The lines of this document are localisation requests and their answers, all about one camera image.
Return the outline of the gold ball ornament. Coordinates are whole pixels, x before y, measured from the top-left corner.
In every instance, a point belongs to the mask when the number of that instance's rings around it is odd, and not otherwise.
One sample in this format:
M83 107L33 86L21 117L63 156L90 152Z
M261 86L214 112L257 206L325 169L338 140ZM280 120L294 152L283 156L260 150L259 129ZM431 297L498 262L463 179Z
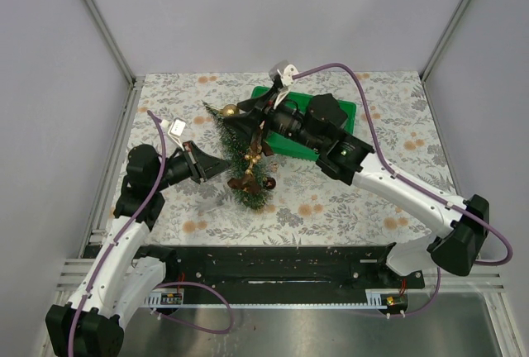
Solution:
M232 117L237 115L240 112L239 108L235 104L227 104L222 109L222 115L224 117Z

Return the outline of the dark brown ball ornament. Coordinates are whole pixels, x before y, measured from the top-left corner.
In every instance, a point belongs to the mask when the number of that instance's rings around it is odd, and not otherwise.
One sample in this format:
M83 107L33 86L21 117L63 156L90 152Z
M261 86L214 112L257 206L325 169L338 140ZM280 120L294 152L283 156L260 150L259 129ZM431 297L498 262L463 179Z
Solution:
M264 182L264 187L267 190L272 190L276 187L276 180L274 178L268 177Z

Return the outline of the green plastic tray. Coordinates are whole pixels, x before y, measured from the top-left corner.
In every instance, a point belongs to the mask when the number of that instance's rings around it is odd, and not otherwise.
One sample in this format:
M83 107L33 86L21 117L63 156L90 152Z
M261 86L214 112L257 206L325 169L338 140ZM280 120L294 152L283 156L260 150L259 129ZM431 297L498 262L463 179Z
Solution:
M237 104L264 123L264 138L275 153L316 162L352 140L354 103L330 93L288 93L282 102L278 97L276 87L258 87Z

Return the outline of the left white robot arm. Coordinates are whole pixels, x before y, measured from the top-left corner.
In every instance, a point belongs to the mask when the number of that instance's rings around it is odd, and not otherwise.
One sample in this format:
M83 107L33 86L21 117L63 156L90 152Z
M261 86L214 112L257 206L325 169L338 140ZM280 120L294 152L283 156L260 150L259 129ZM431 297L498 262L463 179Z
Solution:
M154 245L140 249L162 212L163 190L188 179L205 182L228 167L192 141L169 157L152 145L129 152L107 239L69 300L52 305L46 314L55 355L119 355L127 325L155 286L169 287L179 277L174 250Z

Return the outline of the small frosted christmas tree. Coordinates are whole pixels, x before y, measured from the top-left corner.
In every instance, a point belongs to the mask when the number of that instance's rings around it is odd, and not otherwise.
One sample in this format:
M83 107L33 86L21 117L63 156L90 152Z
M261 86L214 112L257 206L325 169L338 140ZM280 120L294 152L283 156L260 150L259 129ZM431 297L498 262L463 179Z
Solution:
M217 137L220 141L221 152L224 156L224 159L230 163L230 168L228 169L229 178L227 182L231 178L242 177L245 169L247 168L247 161L244 160L244 155L249 152L250 143L243 142L241 138L235 136L231 131L227 129L227 126L224 122L227 117L224 117L222 115L223 107L216 108L207 102L203 102L203 106L212 118L213 123L216 127ZM272 177L271 172L269 171L263 158L257 164L255 174L258 177ZM264 206L269 201L271 192L271 190L263 189L260 193L252 195L244 193L241 190L231 189L230 187L229 189L231 190L235 200L239 204L255 211L259 211L264 208Z

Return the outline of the brown ribbon bow decoration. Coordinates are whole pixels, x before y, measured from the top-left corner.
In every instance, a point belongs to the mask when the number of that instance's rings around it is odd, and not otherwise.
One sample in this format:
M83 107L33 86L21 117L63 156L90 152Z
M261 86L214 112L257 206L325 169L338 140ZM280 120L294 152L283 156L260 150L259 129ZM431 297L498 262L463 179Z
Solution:
M263 140L263 128L264 124L261 124L255 136L252 138L250 143L249 152L244 155L244 160L247 161L247 168L245 169L243 176L240 178L230 178L227 182L231 189L241 190L248 194L258 194L265 188L265 180L269 176L258 177L255 174L257 164L261 159L266 156L274 154L269 144Z

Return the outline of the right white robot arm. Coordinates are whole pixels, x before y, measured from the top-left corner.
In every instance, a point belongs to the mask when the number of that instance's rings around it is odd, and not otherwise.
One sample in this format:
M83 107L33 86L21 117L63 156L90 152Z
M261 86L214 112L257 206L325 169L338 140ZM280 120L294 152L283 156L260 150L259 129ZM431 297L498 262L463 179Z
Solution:
M277 97L269 90L238 103L240 113L226 118L225 125L250 146L274 132L315 151L317 166L329 178L388 200L430 230L429 236L388 247L376 267L382 285L395 287L406 275L435 267L459 276L470 273L488 234L482 224L488 217L486 199L450 195L379 157L372 145L345 130L348 116L329 93L311 97L304 112L275 103Z

